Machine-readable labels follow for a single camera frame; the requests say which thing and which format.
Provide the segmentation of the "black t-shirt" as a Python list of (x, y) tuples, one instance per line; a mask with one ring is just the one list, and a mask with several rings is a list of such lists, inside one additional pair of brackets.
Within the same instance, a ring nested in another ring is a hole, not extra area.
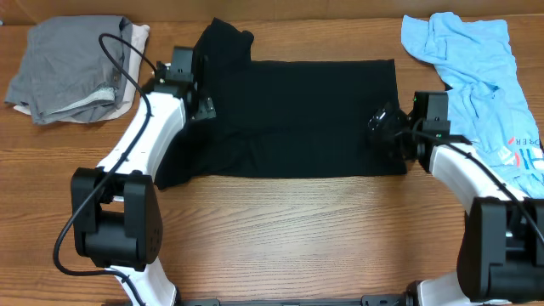
[(372, 142), (371, 117), (397, 106), (391, 59), (255, 61), (253, 34), (213, 20), (195, 45), (215, 117), (188, 122), (156, 172), (166, 189), (202, 175), (330, 178), (403, 175)]

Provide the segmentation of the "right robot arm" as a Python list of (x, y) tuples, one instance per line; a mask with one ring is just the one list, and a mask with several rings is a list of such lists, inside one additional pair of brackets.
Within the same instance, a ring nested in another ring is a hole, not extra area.
[(543, 299), (543, 201), (485, 165), (472, 143), (451, 133), (445, 92), (417, 92), (409, 113), (386, 103), (368, 122), (376, 148), (419, 162), (465, 211), (456, 270), (411, 283), (405, 292), (367, 296), (364, 305), (512, 305)]

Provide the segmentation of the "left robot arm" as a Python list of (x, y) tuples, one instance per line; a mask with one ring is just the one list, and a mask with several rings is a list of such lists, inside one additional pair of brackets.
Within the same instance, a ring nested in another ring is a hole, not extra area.
[(158, 64), (150, 89), (127, 131), (95, 168), (71, 180), (77, 253), (114, 275), (134, 305), (180, 305), (179, 289), (160, 259), (163, 226), (154, 181), (174, 137), (189, 124), (215, 116), (198, 92), (201, 59), (176, 47)]

